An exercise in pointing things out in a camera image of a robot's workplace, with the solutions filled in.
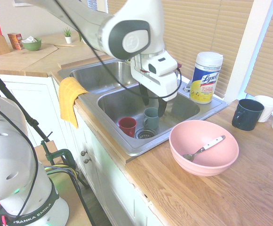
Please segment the dish towel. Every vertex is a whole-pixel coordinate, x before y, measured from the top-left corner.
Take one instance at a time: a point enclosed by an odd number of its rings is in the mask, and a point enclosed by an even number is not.
[[[83,93],[88,93],[74,77],[61,81],[59,87],[60,117],[69,121],[77,129],[78,123],[74,112],[75,99]]]

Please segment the sink drain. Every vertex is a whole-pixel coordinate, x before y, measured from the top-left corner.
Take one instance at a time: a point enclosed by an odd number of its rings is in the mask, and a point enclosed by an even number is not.
[[[136,132],[136,138],[138,139],[148,139],[154,137],[155,135],[155,131],[152,129],[141,128]]]

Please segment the metal spoon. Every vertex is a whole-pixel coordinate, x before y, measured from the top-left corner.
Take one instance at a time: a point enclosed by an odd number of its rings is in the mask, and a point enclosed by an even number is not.
[[[225,135],[222,135],[218,138],[216,138],[215,140],[212,140],[210,143],[208,143],[207,145],[203,146],[201,149],[199,149],[196,153],[194,154],[184,154],[183,157],[189,161],[193,161],[195,156],[207,149],[209,149],[210,147],[218,144],[219,142],[223,141],[225,139]]]

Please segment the stainless steel sink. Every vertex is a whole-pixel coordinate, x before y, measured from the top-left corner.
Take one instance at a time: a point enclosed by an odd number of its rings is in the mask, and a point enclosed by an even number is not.
[[[130,74],[130,66],[122,61],[105,62],[113,74],[131,90],[139,93],[137,81]],[[143,112],[148,107],[158,107],[158,101],[150,99],[145,106],[138,97],[117,84],[100,63],[91,64],[58,72],[63,78],[72,76],[89,93],[79,96],[79,99],[102,123],[105,129],[113,135],[123,150],[132,156],[143,154],[169,138],[172,127],[185,120],[204,120],[224,109],[226,102],[213,98],[209,104],[197,104],[189,98],[189,93],[183,91],[183,82],[177,96],[168,101],[164,115],[160,118],[156,130],[143,127]],[[127,136],[119,128],[119,120],[130,116],[137,120],[135,137]]]

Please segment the lysol wipes container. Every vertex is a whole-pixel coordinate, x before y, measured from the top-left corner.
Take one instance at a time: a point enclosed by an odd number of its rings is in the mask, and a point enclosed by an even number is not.
[[[201,52],[197,55],[190,90],[194,102],[208,104],[212,101],[222,61],[223,55],[215,52]]]

